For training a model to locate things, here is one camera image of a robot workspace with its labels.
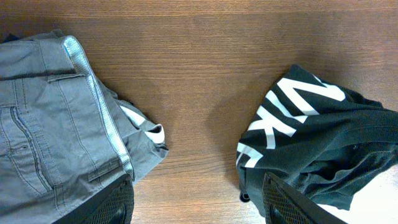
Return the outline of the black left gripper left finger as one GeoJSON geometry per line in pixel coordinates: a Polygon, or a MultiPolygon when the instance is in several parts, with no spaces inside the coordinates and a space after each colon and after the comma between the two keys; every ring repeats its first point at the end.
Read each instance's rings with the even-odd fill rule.
{"type": "Polygon", "coordinates": [[[130,224],[133,210],[131,176],[124,174],[54,224],[130,224]]]}

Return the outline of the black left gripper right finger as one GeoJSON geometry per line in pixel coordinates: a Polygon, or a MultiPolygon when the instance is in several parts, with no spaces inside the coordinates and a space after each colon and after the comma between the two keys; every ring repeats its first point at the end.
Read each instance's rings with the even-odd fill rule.
{"type": "Polygon", "coordinates": [[[267,224],[346,224],[271,172],[264,175],[267,224]]]}

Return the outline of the dark green t-shirt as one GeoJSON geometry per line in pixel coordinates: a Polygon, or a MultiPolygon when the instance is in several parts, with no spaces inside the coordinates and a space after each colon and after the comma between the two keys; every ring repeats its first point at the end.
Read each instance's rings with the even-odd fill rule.
{"type": "Polygon", "coordinates": [[[397,113],[298,65],[266,93],[237,146],[240,199],[265,214],[271,172],[313,202],[349,210],[397,164],[397,113]]]}

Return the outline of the grey folded trousers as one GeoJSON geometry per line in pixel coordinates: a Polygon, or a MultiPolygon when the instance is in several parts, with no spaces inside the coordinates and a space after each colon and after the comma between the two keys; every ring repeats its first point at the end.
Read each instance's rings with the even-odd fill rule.
{"type": "Polygon", "coordinates": [[[168,154],[161,124],[119,99],[54,30],[1,43],[1,222],[54,223],[168,154]]]}

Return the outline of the navy folded garment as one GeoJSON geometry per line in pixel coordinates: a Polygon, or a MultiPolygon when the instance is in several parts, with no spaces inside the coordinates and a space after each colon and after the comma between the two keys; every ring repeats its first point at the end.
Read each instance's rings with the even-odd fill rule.
{"type": "Polygon", "coordinates": [[[3,43],[12,42],[12,41],[15,41],[15,40],[19,40],[19,38],[18,38],[17,36],[13,35],[13,34],[9,34],[9,35],[3,40],[3,43]]]}

